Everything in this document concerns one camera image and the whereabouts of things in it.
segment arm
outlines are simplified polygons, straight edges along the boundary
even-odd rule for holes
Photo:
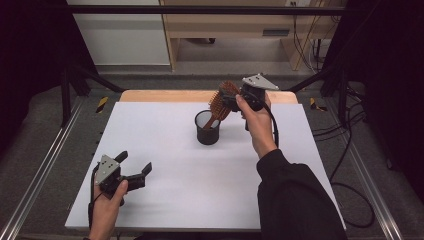
[[[98,197],[94,202],[93,225],[91,226],[90,240],[106,240],[110,239],[115,228],[115,222],[118,217],[119,205],[122,198],[127,193],[128,181],[123,180],[116,189],[111,199],[102,194],[98,185],[94,186],[94,198]]]
[[[268,96],[265,98],[271,106]],[[263,239],[347,239],[339,214],[313,172],[290,164],[274,144],[271,118],[254,112],[241,96],[237,104],[249,125],[262,178],[258,204]]]

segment wire mesh cup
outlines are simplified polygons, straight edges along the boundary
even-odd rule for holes
[[[194,118],[194,123],[197,128],[197,140],[204,145],[212,145],[219,139],[219,126],[221,125],[221,121],[215,120],[210,128],[203,128],[211,117],[212,113],[210,110],[203,110]]]

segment wooden furniture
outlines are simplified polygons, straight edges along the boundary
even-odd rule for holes
[[[284,7],[288,6],[287,1],[160,0],[160,4]],[[344,1],[310,0],[309,2],[309,5],[306,6],[335,7],[344,5]],[[294,45],[294,19],[294,16],[165,14],[163,20],[171,67],[175,68],[180,38],[280,38],[292,69],[299,70],[302,64],[302,55]],[[299,51],[307,56],[310,39],[331,39],[336,29],[337,21],[329,16],[297,16],[296,35],[299,38]],[[289,33],[287,36],[264,36],[264,30],[283,30]]]
[[[127,90],[120,102],[209,102],[216,91],[202,90]],[[272,103],[298,103],[292,92],[267,91]]]

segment white cabinet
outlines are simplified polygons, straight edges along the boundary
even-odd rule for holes
[[[69,5],[159,5],[157,0],[68,0]],[[74,14],[96,65],[170,65],[161,15]]]

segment wooden table edge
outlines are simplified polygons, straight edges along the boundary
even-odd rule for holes
[[[214,90],[126,90],[120,102],[209,102]],[[288,91],[267,91],[271,103],[297,104],[296,95]]]

